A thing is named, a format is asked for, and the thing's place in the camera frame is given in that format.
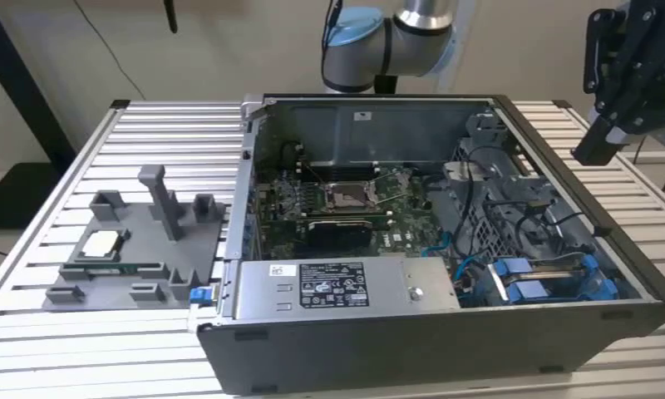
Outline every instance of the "power supply label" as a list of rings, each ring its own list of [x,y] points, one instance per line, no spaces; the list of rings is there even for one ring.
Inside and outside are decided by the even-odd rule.
[[[301,264],[299,306],[306,309],[369,306],[362,263]]]

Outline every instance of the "blue release tab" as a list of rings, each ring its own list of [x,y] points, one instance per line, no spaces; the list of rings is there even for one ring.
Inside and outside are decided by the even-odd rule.
[[[189,291],[189,303],[210,305],[213,302],[213,293],[211,287],[191,288]]]
[[[329,46],[342,46],[367,37],[381,26],[383,14],[374,7],[346,7],[331,28]]]

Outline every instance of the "blue cable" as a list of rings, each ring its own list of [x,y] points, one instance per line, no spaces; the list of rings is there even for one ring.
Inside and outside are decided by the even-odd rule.
[[[447,231],[443,232],[441,245],[430,246],[421,251],[421,257],[425,258],[429,256],[430,251],[439,251],[441,249],[446,249],[450,245],[450,233]]]
[[[469,256],[463,259],[461,264],[457,266],[455,275],[453,276],[453,281],[457,281],[461,278],[461,274],[463,273],[465,266],[467,263],[475,258],[475,256]]]

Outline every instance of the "aluminum slotted table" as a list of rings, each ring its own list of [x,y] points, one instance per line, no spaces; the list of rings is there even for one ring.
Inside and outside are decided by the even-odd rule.
[[[569,149],[586,126],[570,108],[550,101],[515,104],[665,275],[665,195],[621,155],[598,167],[570,159]],[[89,222],[93,193],[119,190],[126,202],[149,201],[135,179],[139,166],[149,163],[167,167],[167,188],[181,201],[206,192],[230,203],[239,142],[235,102],[131,102],[109,110],[0,268],[0,398],[229,397],[186,330],[187,310],[45,313],[39,308],[58,263]],[[226,226],[218,254],[225,245]],[[213,273],[221,274],[221,264]],[[570,375],[310,397],[665,397],[665,325],[649,337],[613,344]]]

